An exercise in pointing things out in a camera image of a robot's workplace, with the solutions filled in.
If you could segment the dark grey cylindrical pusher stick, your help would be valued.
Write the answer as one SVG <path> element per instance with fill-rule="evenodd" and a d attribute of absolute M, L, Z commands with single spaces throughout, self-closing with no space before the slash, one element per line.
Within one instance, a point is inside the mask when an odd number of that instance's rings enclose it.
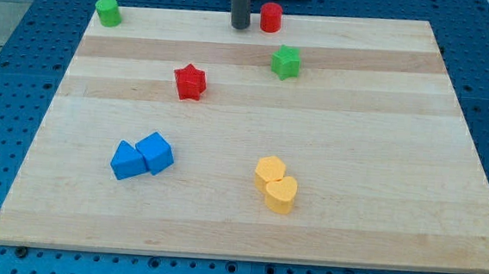
<path fill-rule="evenodd" d="M 231 0 L 231 25 L 236 29 L 247 29 L 251 19 L 251 0 Z"/>

